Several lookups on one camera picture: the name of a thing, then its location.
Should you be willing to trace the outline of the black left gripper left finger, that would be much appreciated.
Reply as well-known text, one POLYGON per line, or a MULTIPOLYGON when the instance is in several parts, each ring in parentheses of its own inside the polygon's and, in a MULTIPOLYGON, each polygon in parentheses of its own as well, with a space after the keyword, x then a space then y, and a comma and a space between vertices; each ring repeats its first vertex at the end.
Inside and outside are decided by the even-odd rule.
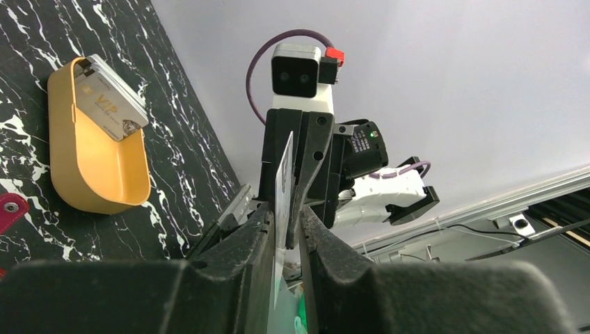
POLYGON ((262 204, 188 260, 24 263, 1 281, 1 332, 265 333, 273 254, 262 204))

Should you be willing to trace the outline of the orange oval tray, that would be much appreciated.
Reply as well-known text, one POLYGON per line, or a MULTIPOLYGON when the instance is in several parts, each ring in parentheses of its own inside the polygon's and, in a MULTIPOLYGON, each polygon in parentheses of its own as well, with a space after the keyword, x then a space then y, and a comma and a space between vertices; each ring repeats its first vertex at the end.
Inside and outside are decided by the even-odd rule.
POLYGON ((76 57, 47 82, 51 182, 57 194, 83 212, 119 214, 141 206, 151 193, 143 131, 114 141, 77 106, 76 57))

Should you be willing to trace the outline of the red leather card holder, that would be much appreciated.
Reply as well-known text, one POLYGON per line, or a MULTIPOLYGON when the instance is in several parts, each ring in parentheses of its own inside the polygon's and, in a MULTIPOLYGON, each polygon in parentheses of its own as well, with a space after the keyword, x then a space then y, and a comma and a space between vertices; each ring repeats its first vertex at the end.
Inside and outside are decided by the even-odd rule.
POLYGON ((28 201, 21 195, 1 194, 1 279, 19 262, 18 259, 14 259, 15 248, 10 245, 11 239, 8 233, 15 224, 24 220, 29 210, 28 201))

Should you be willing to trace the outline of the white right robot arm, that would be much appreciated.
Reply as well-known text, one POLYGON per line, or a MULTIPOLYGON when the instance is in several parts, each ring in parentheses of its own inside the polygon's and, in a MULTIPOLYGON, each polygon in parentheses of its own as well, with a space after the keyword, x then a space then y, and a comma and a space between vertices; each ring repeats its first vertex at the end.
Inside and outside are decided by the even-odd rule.
POLYGON ((423 216, 439 202, 424 183, 429 166, 410 157, 389 167, 383 135, 370 120, 337 123, 329 113, 270 109, 257 198, 273 213, 276 246, 292 249, 307 208, 328 229, 423 216))

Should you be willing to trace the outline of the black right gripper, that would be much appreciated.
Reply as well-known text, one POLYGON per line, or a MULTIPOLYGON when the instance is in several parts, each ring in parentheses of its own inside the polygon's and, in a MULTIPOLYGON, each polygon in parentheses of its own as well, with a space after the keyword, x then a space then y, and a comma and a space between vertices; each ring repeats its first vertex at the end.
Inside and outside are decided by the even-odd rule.
POLYGON ((262 146, 262 166, 257 199, 276 201, 275 176, 280 160, 292 137, 292 193, 286 247, 297 245, 298 217, 303 205, 309 205, 331 228, 335 222, 337 198, 342 179, 346 135, 332 113, 296 109, 269 109, 262 146))

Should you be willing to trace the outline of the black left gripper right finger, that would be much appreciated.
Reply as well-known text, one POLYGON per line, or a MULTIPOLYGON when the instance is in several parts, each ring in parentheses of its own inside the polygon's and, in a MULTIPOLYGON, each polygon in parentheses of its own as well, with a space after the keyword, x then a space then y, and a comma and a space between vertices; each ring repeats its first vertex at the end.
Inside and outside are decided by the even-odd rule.
POLYGON ((536 267, 377 264, 309 208, 299 246, 310 333, 575 333, 555 286, 536 267))

